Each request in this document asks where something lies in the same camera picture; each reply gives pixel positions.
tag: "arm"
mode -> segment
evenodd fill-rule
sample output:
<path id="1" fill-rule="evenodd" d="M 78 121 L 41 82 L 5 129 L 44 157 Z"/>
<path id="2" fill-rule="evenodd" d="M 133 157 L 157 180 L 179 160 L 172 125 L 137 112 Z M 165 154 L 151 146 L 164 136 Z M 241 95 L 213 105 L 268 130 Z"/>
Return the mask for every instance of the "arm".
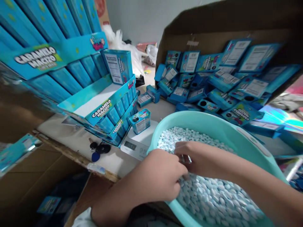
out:
<path id="1" fill-rule="evenodd" d="M 172 201 L 180 192 L 178 179 L 187 174 L 176 155 L 153 150 L 126 177 L 100 197 L 91 210 L 97 226 L 123 226 L 131 210 L 143 203 Z"/>
<path id="2" fill-rule="evenodd" d="M 191 158 L 189 172 L 240 185 L 277 226 L 303 226 L 303 195 L 257 165 L 199 142 L 178 142 L 175 154 Z"/>

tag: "digital kitchen scale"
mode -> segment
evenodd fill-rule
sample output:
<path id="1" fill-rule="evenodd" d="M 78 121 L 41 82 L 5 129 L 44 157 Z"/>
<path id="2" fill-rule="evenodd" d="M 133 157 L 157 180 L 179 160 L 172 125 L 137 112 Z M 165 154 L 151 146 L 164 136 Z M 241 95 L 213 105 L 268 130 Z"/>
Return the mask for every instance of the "digital kitchen scale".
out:
<path id="1" fill-rule="evenodd" d="M 158 125 L 158 122 L 153 120 L 150 123 L 151 125 L 138 135 L 134 133 L 133 127 L 131 127 L 121 144 L 121 151 L 142 161 L 146 156 L 146 152 L 152 141 L 152 135 Z"/>

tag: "white plastic bag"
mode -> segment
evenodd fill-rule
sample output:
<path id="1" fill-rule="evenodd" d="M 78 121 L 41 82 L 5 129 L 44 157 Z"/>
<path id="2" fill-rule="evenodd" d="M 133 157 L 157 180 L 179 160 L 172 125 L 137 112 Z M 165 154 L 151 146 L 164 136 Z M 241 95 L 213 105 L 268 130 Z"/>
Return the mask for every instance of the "white plastic bag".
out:
<path id="1" fill-rule="evenodd" d="M 116 50 L 129 50 L 132 56 L 133 73 L 137 77 L 144 75 L 144 70 L 141 63 L 141 52 L 135 46 L 126 44 L 122 41 L 122 31 L 117 30 L 116 33 L 114 33 L 110 25 L 103 25 L 103 31 L 106 35 L 109 46 L 108 48 Z"/>

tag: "child's hand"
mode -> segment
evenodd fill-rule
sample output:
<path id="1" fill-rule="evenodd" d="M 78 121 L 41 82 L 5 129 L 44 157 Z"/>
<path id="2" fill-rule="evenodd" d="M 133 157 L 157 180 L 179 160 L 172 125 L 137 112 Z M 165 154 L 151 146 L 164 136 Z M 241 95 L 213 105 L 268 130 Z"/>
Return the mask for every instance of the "child's hand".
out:
<path id="1" fill-rule="evenodd" d="M 155 149 L 123 180 L 127 178 L 132 194 L 142 204 L 174 200 L 180 192 L 178 179 L 186 174 L 178 156 Z"/>

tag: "plastic bag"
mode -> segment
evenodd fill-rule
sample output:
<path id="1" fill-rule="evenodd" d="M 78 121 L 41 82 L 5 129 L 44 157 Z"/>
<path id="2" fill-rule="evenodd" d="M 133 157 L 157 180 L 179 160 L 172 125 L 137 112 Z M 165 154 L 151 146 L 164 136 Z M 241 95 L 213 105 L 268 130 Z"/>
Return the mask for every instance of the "plastic bag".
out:
<path id="1" fill-rule="evenodd" d="M 106 35 L 109 49 L 129 50 L 132 56 L 133 73 L 137 77 L 144 75 L 144 70 L 141 62 L 141 52 L 135 46 L 126 44 L 122 41 L 122 31 L 117 30 L 116 33 L 114 33 L 110 25 L 103 25 L 103 31 Z"/>
<path id="2" fill-rule="evenodd" d="M 144 62 L 153 67 L 156 67 L 158 48 L 153 45 L 147 45 L 146 52 L 148 56 L 144 59 Z"/>

